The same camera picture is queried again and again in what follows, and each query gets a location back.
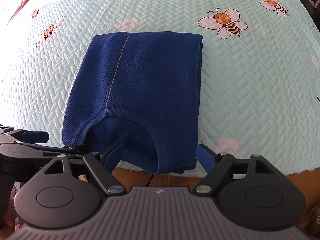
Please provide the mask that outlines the blue knit sweater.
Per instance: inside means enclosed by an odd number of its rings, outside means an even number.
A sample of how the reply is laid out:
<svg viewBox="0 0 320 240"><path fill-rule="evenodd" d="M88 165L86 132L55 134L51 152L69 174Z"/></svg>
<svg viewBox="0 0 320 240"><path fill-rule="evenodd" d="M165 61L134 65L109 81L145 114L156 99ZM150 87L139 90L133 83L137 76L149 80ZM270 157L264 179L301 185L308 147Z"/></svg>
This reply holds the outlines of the blue knit sweater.
<svg viewBox="0 0 320 240"><path fill-rule="evenodd" d="M66 146L104 152L152 174L196 166L203 37L171 31L92 38L62 127Z"/></svg>

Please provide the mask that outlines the mint quilted bee bedspread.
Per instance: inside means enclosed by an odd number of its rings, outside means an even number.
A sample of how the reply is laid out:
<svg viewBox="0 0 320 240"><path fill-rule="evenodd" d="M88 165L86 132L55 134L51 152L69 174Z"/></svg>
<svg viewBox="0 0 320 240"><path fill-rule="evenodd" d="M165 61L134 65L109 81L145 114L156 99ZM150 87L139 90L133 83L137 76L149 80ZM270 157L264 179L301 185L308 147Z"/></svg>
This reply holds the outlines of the mint quilted bee bedspread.
<svg viewBox="0 0 320 240"><path fill-rule="evenodd" d="M203 36L200 143L319 167L319 31L300 0L29 0L1 24L1 123L61 146L87 47L118 31Z"/></svg>

